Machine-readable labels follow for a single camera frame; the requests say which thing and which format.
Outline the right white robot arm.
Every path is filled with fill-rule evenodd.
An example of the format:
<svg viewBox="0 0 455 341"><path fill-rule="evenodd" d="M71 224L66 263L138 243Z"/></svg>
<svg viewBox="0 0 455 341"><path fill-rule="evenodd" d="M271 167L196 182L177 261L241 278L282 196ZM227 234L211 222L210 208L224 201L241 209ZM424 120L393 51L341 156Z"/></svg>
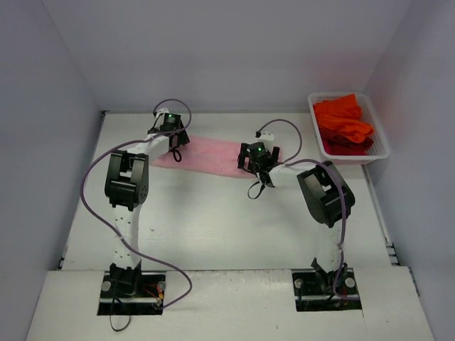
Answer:
<svg viewBox="0 0 455 341"><path fill-rule="evenodd" d="M257 177L260 190L299 188L312 218L323 226L318 232L318 248L311 267L316 270L317 289L330 293L341 282L346 225L355 196L338 169L330 161L303 159L289 165L278 161L277 147L242 143L237 167Z"/></svg>

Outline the pink t shirt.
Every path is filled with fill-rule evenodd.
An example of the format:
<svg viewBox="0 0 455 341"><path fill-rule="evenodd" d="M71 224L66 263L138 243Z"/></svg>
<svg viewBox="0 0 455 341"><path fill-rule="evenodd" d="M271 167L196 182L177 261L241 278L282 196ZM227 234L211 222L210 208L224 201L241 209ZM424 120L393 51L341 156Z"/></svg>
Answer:
<svg viewBox="0 0 455 341"><path fill-rule="evenodd" d="M194 171L228 178L255 178L254 173L238 168L241 143L201 136L190 136L190 142L151 162L153 167Z"/></svg>

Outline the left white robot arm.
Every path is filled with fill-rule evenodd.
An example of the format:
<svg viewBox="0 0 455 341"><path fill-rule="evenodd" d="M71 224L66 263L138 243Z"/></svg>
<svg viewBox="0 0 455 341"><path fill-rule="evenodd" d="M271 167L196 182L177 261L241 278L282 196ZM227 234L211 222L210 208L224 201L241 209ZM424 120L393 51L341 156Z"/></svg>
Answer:
<svg viewBox="0 0 455 341"><path fill-rule="evenodd" d="M139 213L149 194L149 164L171 152L177 161L177 149L189 143L179 114L162 109L156 114L160 126L152 126L146 142L111 153L105 183L105 195L114 210L114 227L120 233L109 267L110 278L126 298L142 289L139 249Z"/></svg>

